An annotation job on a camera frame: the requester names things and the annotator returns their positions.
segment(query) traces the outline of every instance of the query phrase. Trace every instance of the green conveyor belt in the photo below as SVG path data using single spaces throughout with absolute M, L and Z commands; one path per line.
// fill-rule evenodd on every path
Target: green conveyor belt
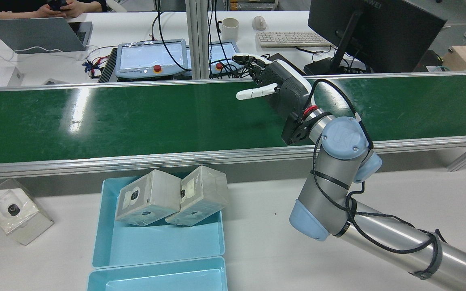
M 332 79 L 374 141 L 466 136 L 466 76 Z M 252 82 L 0 92 L 0 163 L 281 147 L 283 120 Z M 350 115 L 318 86 L 316 103 Z

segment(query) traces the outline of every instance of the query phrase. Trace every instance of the white table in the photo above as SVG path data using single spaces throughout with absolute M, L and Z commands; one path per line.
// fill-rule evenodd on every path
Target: white table
M 294 48 L 260 48 L 255 43 L 256 31 L 251 22 L 257 15 L 262 15 L 268 24 L 267 31 L 311 31 L 307 26 L 308 12 L 219 12 L 218 20 L 226 17 L 237 18 L 240 22 L 237 45 L 244 53 L 257 55 L 281 53 L 299 68 L 312 61 L 312 55 L 297 51 Z M 11 61 L 0 57 L 0 67 L 17 66 L 24 74 L 22 86 L 42 85 L 48 79 L 56 79 L 72 84 L 91 83 L 84 72 L 82 63 L 87 54 L 101 46 L 117 46 L 126 42 L 150 40 L 150 25 L 157 13 L 86 13 L 70 21 L 92 21 L 93 33 L 89 40 L 89 48 L 85 52 L 42 53 L 33 55 L 14 55 Z M 161 15 L 163 37 L 165 39 L 183 38 L 188 43 L 186 13 L 166 12 Z M 154 35 L 159 38 L 157 25 Z M 212 24 L 212 40 L 217 41 L 215 25 Z M 108 55 L 111 48 L 103 48 L 93 53 L 90 59 Z M 0 40 L 0 55 L 10 59 L 13 52 Z
M 466 169 L 447 173 L 427 152 L 385 156 L 398 169 L 377 173 L 357 200 L 396 214 L 424 230 L 440 228 L 445 239 L 466 251 Z M 413 160 L 425 166 L 404 170 Z M 220 165 L 230 175 L 259 175 L 260 164 Z M 271 171 L 284 177 L 290 169 Z M 369 253 L 330 236 L 314 241 L 292 228 L 288 216 L 305 182 L 309 164 L 293 168 L 303 177 L 229 184 L 224 209 L 226 272 L 230 291 L 440 291 Z M 100 195 L 39 198 L 55 224 L 28 246 L 0 229 L 0 290 L 85 290 L 91 272 Z

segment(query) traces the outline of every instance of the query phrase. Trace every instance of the monitor stand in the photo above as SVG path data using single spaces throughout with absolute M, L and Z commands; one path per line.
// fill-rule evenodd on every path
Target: monitor stand
M 362 15 L 362 11 L 354 11 L 348 25 L 346 26 L 346 30 L 344 32 L 336 31 L 335 33 L 338 35 L 342 35 L 341 42 L 339 42 L 339 46 L 337 48 L 337 52 L 333 58 L 327 57 L 320 61 L 315 61 L 312 64 L 308 64 L 305 66 L 305 72 L 307 74 L 343 74 L 343 70 L 340 68 L 341 62 L 344 58 L 344 54 L 346 53 L 346 49 L 352 40 L 352 35 L 354 34 L 355 27 L 357 27 L 357 23 Z

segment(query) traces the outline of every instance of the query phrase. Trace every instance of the light blue joint cover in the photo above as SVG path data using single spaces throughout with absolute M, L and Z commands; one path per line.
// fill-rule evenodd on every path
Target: light blue joint cover
M 368 140 L 353 117 L 335 118 L 321 135 L 323 149 L 340 160 L 351 160 L 368 151 Z
M 371 157 L 363 164 L 354 177 L 354 183 L 362 183 L 366 181 L 371 175 L 373 175 L 382 166 L 382 160 L 379 155 L 373 153 Z
M 296 204 L 289 217 L 290 224 L 302 234 L 318 241 L 324 241 L 329 236 L 324 226 L 296 199 Z

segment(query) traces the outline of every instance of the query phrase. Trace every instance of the person's hand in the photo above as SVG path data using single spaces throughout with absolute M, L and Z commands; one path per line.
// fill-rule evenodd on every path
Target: person's hand
M 68 5 L 62 6 L 61 11 L 67 15 L 67 17 L 76 18 L 82 13 L 89 11 L 89 3 L 78 2 L 77 0 L 66 0 Z
M 50 5 L 44 4 L 34 13 L 35 18 L 46 18 L 46 17 L 66 17 L 66 13 L 61 11 L 53 11 L 50 9 Z

